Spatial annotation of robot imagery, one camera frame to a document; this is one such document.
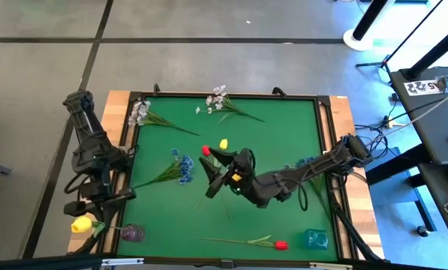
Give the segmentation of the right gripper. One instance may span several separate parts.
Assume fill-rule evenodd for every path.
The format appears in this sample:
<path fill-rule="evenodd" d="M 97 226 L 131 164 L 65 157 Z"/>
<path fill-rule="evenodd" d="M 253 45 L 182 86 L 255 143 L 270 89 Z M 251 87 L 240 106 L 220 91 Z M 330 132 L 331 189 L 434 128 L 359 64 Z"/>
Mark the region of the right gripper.
<path fill-rule="evenodd" d="M 251 150 L 243 148 L 241 152 L 226 152 L 211 148 L 210 153 L 221 164 L 221 168 L 214 166 L 204 157 L 199 158 L 209 186 L 206 197 L 212 199 L 223 185 L 229 186 L 233 193 L 242 195 L 246 199 L 255 198 L 254 194 L 254 162 Z"/>

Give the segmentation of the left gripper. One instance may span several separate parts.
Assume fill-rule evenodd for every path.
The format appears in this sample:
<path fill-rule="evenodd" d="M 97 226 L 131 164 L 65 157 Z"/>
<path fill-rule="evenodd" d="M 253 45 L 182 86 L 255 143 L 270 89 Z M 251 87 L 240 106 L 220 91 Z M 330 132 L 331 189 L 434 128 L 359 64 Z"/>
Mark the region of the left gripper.
<path fill-rule="evenodd" d="M 79 192 L 89 202 L 82 200 L 69 202 L 64 206 L 64 214 L 78 217 L 91 213 L 95 217 L 101 217 L 101 229 L 98 234 L 100 237 L 104 237 L 110 228 L 110 216 L 113 216 L 127 200 L 132 200 L 136 197 L 136 193 L 132 188 L 122 188 L 117 193 L 114 193 L 110 185 L 96 181 L 82 184 L 79 187 Z M 97 239 L 94 236 L 90 236 L 72 254 L 89 254 L 96 242 Z"/>

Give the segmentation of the red artificial tulip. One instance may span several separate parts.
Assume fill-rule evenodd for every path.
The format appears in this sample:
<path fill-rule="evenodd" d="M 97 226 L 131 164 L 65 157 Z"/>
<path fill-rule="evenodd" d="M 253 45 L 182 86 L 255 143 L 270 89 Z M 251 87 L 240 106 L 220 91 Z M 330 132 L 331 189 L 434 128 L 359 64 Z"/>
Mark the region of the red artificial tulip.
<path fill-rule="evenodd" d="M 273 248 L 277 251 L 286 251 L 288 249 L 288 243 L 286 241 L 272 241 L 271 235 L 266 235 L 261 238 L 256 238 L 256 239 L 246 240 L 246 241 L 222 239 L 222 238 L 202 238 L 202 240 L 212 241 L 212 242 L 227 242 L 227 243 L 242 244 L 242 245 L 252 245 L 252 246 L 259 246 L 259 247 L 264 247 L 264 248 Z"/>
<path fill-rule="evenodd" d="M 207 160 L 211 161 L 212 164 L 213 164 L 215 167 L 219 167 L 219 168 L 221 168 L 221 163 L 220 163 L 220 162 L 219 162 L 219 161 L 212 155 L 212 153 L 210 152 L 210 147 L 208 147 L 207 145 L 204 145 L 204 146 L 202 147 L 202 152 L 203 152 L 203 156 L 204 156 Z M 205 194 L 206 194 L 206 192 L 203 192 L 203 193 L 202 193 L 202 195 L 200 196 L 200 198 L 199 198 L 198 201 L 197 201 L 197 204 L 196 204 L 195 207 L 194 207 L 194 210 L 196 210 L 196 209 L 198 208 L 198 206 L 200 205 L 200 203 L 201 203 L 202 199 L 204 198 Z"/>

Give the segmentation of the yellow artificial tulip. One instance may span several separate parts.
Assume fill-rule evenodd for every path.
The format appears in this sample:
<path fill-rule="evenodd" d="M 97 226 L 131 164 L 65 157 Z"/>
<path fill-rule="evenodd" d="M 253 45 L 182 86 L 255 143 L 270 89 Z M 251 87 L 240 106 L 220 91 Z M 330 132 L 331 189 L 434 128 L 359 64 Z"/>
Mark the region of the yellow artificial tulip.
<path fill-rule="evenodd" d="M 119 226 L 110 226 L 110 228 L 115 230 L 120 230 Z M 71 224 L 71 232 L 72 233 L 85 233 L 89 230 L 92 230 L 92 235 L 97 237 L 99 231 L 101 229 L 101 222 L 94 221 L 90 217 L 85 215 L 77 217 L 74 222 Z"/>
<path fill-rule="evenodd" d="M 227 150 L 227 149 L 228 149 L 228 140 L 227 140 L 227 139 L 222 139 L 222 140 L 220 141 L 220 143 L 219 143 L 219 149 L 220 149 L 220 150 Z M 232 218 L 232 215 L 231 215 L 231 213 L 230 213 L 230 210 L 229 210 L 229 208 L 228 208 L 227 202 L 226 202 L 226 200 L 225 200 L 223 194 L 221 194 L 221 200 L 222 200 L 222 203 L 223 203 L 223 205 L 224 205 L 224 209 L 225 209 L 225 211 L 226 211 L 226 213 L 227 213 L 227 216 L 229 217 L 230 221 L 232 221 L 233 218 Z"/>

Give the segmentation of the blue artificial flower bunch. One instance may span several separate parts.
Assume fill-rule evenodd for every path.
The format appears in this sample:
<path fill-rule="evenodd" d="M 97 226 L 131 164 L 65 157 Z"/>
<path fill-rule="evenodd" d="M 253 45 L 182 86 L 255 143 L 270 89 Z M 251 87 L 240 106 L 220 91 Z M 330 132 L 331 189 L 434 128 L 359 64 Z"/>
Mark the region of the blue artificial flower bunch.
<path fill-rule="evenodd" d="M 173 180 L 178 180 L 180 185 L 191 182 L 193 180 L 194 160 L 189 154 L 181 154 L 177 148 L 171 149 L 171 155 L 174 161 L 163 172 L 151 181 L 134 186 L 134 189 Z"/>
<path fill-rule="evenodd" d="M 302 159 L 299 159 L 296 164 L 295 167 L 302 167 L 303 165 L 305 165 L 306 163 L 309 163 L 310 161 L 316 159 L 316 157 L 305 157 Z M 305 188 L 303 187 L 303 184 L 298 184 L 297 181 L 294 181 L 292 179 L 285 179 L 284 180 L 285 183 L 292 183 L 295 184 L 296 188 L 297 188 L 297 193 L 298 193 L 298 201 L 299 201 L 299 207 L 306 212 L 308 210 L 308 195 L 305 191 Z M 317 196 L 317 198 L 320 201 L 320 205 L 322 206 L 323 210 L 326 213 L 326 216 L 328 218 L 328 220 L 331 220 L 331 214 L 329 212 L 328 206 L 326 204 L 326 200 L 324 199 L 324 188 L 326 187 L 325 184 L 325 180 L 323 177 L 323 174 L 317 175 L 313 178 L 310 178 L 308 180 L 308 182 L 311 185 L 311 188 L 314 192 L 314 194 Z"/>

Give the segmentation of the white artificial flower bunch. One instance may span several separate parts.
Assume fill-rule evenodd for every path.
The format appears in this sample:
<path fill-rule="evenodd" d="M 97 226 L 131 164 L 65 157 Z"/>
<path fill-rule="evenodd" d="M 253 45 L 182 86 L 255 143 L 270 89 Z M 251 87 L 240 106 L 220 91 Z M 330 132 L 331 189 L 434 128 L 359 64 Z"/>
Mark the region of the white artificial flower bunch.
<path fill-rule="evenodd" d="M 206 98 L 205 104 L 205 112 L 207 114 L 224 114 L 220 118 L 218 123 L 222 123 L 223 120 L 228 119 L 230 116 L 246 116 L 259 122 L 263 122 L 262 119 L 252 116 L 251 114 L 245 112 L 243 109 L 240 109 L 237 105 L 235 105 L 226 91 L 226 85 L 220 85 L 213 88 L 212 93 Z"/>
<path fill-rule="evenodd" d="M 157 113 L 150 110 L 152 103 L 148 100 L 138 100 L 132 107 L 131 113 L 128 116 L 129 126 L 143 126 L 143 125 L 157 125 L 167 128 L 173 128 L 178 131 L 183 131 L 197 136 L 197 133 L 186 130 L 182 127 L 159 116 Z"/>

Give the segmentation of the purple glass vase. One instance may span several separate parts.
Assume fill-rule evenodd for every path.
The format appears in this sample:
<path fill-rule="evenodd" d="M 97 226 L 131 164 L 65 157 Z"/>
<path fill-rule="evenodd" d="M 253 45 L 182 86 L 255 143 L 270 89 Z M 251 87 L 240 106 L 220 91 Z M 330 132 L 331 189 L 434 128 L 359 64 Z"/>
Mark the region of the purple glass vase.
<path fill-rule="evenodd" d="M 142 242 L 145 237 L 145 230 L 140 225 L 127 224 L 120 229 L 120 238 L 125 242 Z"/>

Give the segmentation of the teal glass vase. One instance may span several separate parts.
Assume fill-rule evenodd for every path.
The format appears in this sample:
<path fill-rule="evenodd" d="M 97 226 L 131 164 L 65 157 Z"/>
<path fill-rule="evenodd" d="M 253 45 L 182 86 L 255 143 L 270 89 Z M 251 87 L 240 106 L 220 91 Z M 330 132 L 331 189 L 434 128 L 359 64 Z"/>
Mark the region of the teal glass vase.
<path fill-rule="evenodd" d="M 326 251 L 329 239 L 326 230 L 307 229 L 303 234 L 303 242 L 308 249 Z"/>

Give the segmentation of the aluminium extrusion bar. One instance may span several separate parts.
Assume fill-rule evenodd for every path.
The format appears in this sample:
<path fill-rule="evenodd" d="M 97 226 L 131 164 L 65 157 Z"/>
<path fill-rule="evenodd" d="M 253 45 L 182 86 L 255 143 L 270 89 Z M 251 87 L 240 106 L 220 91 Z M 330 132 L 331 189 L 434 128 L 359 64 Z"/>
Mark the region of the aluminium extrusion bar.
<path fill-rule="evenodd" d="M 141 265 L 145 262 L 143 258 L 112 258 L 103 259 L 101 262 L 102 266 L 132 266 Z"/>
<path fill-rule="evenodd" d="M 353 270 L 352 265 L 324 263 L 324 262 L 310 262 L 309 268 L 318 270 Z"/>

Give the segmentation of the green table mat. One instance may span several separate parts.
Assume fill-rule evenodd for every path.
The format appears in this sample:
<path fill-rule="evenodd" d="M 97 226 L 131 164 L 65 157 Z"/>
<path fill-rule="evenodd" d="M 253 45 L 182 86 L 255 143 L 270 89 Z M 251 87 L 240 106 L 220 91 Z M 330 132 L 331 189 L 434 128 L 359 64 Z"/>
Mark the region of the green table mat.
<path fill-rule="evenodd" d="M 314 104 L 309 100 L 238 99 L 236 105 L 262 119 L 235 115 L 218 123 L 222 112 L 207 114 L 203 98 L 154 97 L 154 112 L 175 125 L 192 131 L 193 135 L 170 127 L 143 126 L 138 133 L 139 150 L 134 160 L 130 185 L 153 180 L 173 161 L 171 149 L 197 160 L 202 147 L 217 147 L 228 140 L 231 151 L 251 149 L 256 157 L 256 173 L 293 167 L 302 158 L 321 153 L 320 137 Z M 266 208 L 258 208 L 242 196 L 223 187 L 212 199 L 204 196 L 208 180 L 202 166 L 196 163 L 193 180 L 180 185 L 177 180 L 136 188 L 136 197 L 127 202 L 123 215 L 125 224 L 137 224 L 146 235 L 142 242 L 121 241 L 118 254 L 139 257 L 236 258 L 251 260 L 323 260 L 337 258 L 335 239 L 327 250 L 305 247 L 303 234 L 308 229 L 326 230 L 332 235 L 320 201 L 311 187 L 308 210 L 299 207 L 297 195 L 289 200 L 273 200 Z M 233 220 L 230 221 L 221 200 L 227 202 Z M 272 242 L 285 241 L 287 250 L 275 250 L 246 244 L 205 241 L 202 238 L 252 240 L 267 235 Z"/>

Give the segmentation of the black rig beam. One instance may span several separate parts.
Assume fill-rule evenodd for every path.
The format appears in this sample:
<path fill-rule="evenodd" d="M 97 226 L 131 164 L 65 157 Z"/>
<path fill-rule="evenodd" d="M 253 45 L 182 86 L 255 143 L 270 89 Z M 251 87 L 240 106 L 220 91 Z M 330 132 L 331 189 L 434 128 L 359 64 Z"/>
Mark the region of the black rig beam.
<path fill-rule="evenodd" d="M 0 270 L 83 270 L 100 267 L 107 256 L 68 255 L 1 260 Z"/>

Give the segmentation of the wooden table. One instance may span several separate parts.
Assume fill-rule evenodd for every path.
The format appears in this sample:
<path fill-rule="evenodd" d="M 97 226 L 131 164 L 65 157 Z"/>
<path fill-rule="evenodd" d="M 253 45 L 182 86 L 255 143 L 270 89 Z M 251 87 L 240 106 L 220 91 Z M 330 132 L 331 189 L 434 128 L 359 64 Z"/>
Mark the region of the wooden table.
<path fill-rule="evenodd" d="M 130 114 L 131 103 L 137 98 L 137 91 L 110 91 L 104 107 L 102 124 L 104 130 L 109 134 L 110 141 L 116 146 L 130 146 L 137 139 L 137 131 L 134 128 L 126 127 L 126 118 Z M 318 111 L 317 126 L 323 136 L 322 149 L 329 150 L 336 144 L 337 138 L 345 134 L 354 134 L 353 117 L 350 112 L 350 103 L 346 96 L 336 95 L 288 95 L 290 99 L 314 100 Z M 384 252 L 377 228 L 377 221 L 374 214 L 374 207 L 371 205 L 371 194 L 367 184 L 363 182 L 365 170 L 356 168 L 350 176 L 349 182 L 342 191 L 335 192 L 337 201 L 341 204 L 349 220 L 353 222 L 363 241 L 369 249 L 378 257 L 383 258 Z M 362 263 L 365 261 L 363 253 L 358 250 L 356 242 L 350 237 L 350 233 L 344 228 L 341 221 L 335 220 L 333 228 L 337 235 L 338 259 L 335 264 Z M 234 268 L 238 267 L 284 267 L 299 268 L 309 267 L 309 263 L 324 263 L 323 260 L 311 260 L 306 263 L 302 260 L 277 261 L 276 259 L 236 259 L 219 258 L 198 259 L 198 258 L 164 258 L 145 257 L 147 264 L 165 265 L 194 265 L 196 267 L 215 266 L 219 267 L 221 259 L 234 260 Z"/>

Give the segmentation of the black desk leg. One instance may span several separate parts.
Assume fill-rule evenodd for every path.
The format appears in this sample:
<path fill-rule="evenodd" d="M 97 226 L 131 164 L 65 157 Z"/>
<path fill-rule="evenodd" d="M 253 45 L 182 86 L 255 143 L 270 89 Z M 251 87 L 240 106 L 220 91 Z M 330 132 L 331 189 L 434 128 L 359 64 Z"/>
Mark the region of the black desk leg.
<path fill-rule="evenodd" d="M 431 158 L 424 145 L 419 144 L 401 153 L 397 147 L 377 151 L 377 157 L 365 166 L 365 174 L 374 206 L 414 203 L 429 233 L 437 230 L 418 188 L 424 185 L 420 174 L 409 170 Z"/>

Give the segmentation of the floor stand with round base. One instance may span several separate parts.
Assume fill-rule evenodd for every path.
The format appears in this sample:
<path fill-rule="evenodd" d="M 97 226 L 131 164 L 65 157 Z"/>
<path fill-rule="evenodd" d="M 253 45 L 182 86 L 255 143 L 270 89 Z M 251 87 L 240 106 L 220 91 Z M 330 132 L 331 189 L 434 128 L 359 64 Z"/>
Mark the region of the floor stand with round base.
<path fill-rule="evenodd" d="M 377 24 L 395 0 L 372 0 L 356 28 L 343 34 L 344 43 L 352 50 L 366 51 L 373 47 Z"/>

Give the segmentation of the thin black tripod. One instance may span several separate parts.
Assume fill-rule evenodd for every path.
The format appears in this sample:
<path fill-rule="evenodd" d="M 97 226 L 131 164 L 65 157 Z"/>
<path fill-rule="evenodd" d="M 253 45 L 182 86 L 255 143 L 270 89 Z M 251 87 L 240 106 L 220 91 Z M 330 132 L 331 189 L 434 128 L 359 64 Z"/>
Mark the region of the thin black tripod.
<path fill-rule="evenodd" d="M 412 35 L 419 29 L 419 27 L 434 13 L 434 11 L 439 7 L 443 0 L 439 0 L 438 3 L 422 18 L 422 20 L 416 25 L 416 27 L 409 33 L 409 35 L 395 48 L 395 50 L 390 54 L 386 55 L 386 57 L 380 62 L 369 62 L 369 63 L 359 63 L 356 64 L 357 68 L 362 67 L 370 67 L 375 66 L 388 71 L 388 62 L 389 60 L 405 45 L 405 43 L 412 37 Z"/>

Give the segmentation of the dark grey desk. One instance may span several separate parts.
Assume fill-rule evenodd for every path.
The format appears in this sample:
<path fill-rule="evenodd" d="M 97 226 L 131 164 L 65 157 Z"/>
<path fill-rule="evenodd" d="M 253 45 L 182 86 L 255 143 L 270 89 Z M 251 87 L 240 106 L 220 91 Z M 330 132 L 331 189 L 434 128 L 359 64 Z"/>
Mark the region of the dark grey desk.
<path fill-rule="evenodd" d="M 427 149 L 431 159 L 436 164 L 448 165 L 448 100 L 439 104 L 448 96 L 448 90 L 440 94 L 410 96 L 404 88 L 404 83 L 436 80 L 448 76 L 447 67 L 434 67 L 424 70 L 419 77 L 407 80 L 404 71 L 392 72 L 392 86 L 399 96 L 413 126 Z"/>

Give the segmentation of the white printed paper label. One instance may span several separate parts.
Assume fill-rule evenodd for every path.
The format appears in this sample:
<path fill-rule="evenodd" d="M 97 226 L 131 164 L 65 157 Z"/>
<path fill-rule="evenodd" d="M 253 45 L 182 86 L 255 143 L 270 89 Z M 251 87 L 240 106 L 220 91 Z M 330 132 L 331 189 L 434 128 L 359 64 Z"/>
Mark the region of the white printed paper label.
<path fill-rule="evenodd" d="M 435 95 L 445 91 L 446 86 L 442 80 L 431 79 L 414 82 L 405 82 L 404 88 L 410 96 Z"/>

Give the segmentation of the black desk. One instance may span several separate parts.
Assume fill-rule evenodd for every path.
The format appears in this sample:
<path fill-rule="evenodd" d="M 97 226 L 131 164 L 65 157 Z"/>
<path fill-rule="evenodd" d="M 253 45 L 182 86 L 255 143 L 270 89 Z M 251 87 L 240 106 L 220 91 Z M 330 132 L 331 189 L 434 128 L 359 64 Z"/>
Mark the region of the black desk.
<path fill-rule="evenodd" d="M 448 165 L 422 163 L 417 168 L 448 229 L 448 214 L 444 210 L 448 203 Z"/>

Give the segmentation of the black rig post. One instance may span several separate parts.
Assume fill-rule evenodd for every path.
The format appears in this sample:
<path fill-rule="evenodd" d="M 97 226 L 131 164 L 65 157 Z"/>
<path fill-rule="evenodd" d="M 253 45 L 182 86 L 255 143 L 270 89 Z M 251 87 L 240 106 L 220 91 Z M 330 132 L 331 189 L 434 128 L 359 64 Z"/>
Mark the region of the black rig post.
<path fill-rule="evenodd" d="M 413 80 L 448 52 L 448 35 L 429 50 L 416 64 L 403 73 L 404 78 Z"/>

